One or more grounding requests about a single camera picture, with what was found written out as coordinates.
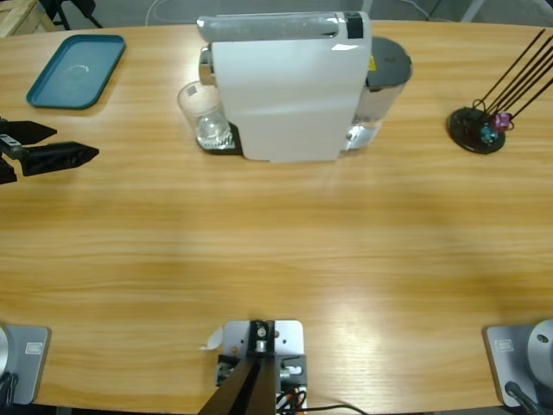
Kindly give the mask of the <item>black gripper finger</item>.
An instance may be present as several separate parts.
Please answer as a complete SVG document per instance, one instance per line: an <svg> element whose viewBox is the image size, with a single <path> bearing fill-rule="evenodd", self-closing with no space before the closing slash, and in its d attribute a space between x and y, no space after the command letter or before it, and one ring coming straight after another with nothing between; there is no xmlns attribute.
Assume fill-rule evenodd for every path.
<svg viewBox="0 0 553 415"><path fill-rule="evenodd" d="M23 145L38 144L57 133L56 129L33 121L1 120L1 133L7 134Z"/></svg>
<svg viewBox="0 0 553 415"><path fill-rule="evenodd" d="M64 169L74 169L90 162L99 149L76 142L27 147L20 158L22 173L36 176Z"/></svg>

